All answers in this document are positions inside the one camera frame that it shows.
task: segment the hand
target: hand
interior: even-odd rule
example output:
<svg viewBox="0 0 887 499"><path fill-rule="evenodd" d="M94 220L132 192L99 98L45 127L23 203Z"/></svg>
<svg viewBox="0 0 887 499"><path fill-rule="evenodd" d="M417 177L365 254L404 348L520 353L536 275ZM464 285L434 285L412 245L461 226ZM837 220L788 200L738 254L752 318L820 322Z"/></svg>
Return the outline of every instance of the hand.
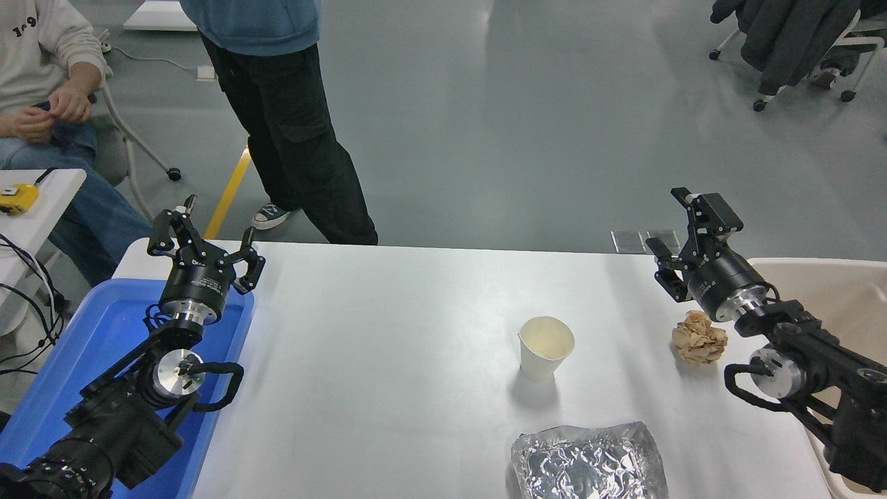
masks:
<svg viewBox="0 0 887 499"><path fill-rule="evenodd" d="M92 116L92 104L86 93L68 82L50 95L50 113L62 122L86 123Z"/></svg>
<svg viewBox="0 0 887 499"><path fill-rule="evenodd" d="M52 138L54 120L49 111L25 107L11 116L12 133L28 144L45 144Z"/></svg>

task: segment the blue tray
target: blue tray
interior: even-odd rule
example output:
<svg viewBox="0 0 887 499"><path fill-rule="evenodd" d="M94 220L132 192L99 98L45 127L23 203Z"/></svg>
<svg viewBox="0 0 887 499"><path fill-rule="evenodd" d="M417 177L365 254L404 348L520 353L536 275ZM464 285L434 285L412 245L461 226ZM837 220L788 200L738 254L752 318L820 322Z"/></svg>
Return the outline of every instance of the blue tray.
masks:
<svg viewBox="0 0 887 499"><path fill-rule="evenodd" d="M3 433L0 463L23 468L71 431L65 413L80 402L79 391L147 337L145 309L160 299L165 281L112 279L94 288L52 350ZM234 362L253 314L252 295L228 295L222 320L207 326L193 350L206 362ZM200 401L217 401L227 380L207 376ZM191 413L177 433L184 445L150 479L129 490L114 481L114 499L185 499L194 489L218 412Z"/></svg>

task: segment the blue hoodie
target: blue hoodie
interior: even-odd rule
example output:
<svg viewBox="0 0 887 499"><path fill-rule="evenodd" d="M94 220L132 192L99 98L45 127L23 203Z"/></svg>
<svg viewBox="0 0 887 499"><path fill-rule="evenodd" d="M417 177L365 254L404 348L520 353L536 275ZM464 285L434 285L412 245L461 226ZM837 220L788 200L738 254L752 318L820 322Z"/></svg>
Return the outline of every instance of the blue hoodie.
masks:
<svg viewBox="0 0 887 499"><path fill-rule="evenodd" d="M184 13L212 43L244 55L306 49L320 38L318 0L181 0Z"/></svg>

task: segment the paper cup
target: paper cup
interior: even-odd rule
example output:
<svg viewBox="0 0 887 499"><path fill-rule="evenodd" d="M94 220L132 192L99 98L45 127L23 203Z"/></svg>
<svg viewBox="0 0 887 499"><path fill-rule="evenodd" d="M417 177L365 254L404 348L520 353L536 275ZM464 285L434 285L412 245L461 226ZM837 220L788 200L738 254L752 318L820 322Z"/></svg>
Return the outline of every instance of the paper cup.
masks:
<svg viewBox="0 0 887 499"><path fill-rule="evenodd" d="M551 379L576 345L573 332L554 317L530 319L517 336L521 339L521 372L537 382Z"/></svg>

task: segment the power outlet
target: power outlet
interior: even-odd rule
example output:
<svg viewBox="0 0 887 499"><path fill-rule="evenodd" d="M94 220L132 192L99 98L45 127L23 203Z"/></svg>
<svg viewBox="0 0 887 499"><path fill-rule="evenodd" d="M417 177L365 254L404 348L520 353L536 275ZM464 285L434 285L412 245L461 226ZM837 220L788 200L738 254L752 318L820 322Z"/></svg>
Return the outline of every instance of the power outlet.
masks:
<svg viewBox="0 0 887 499"><path fill-rule="evenodd" d="M198 82L214 82L216 80L216 70L212 66L197 66Z"/></svg>

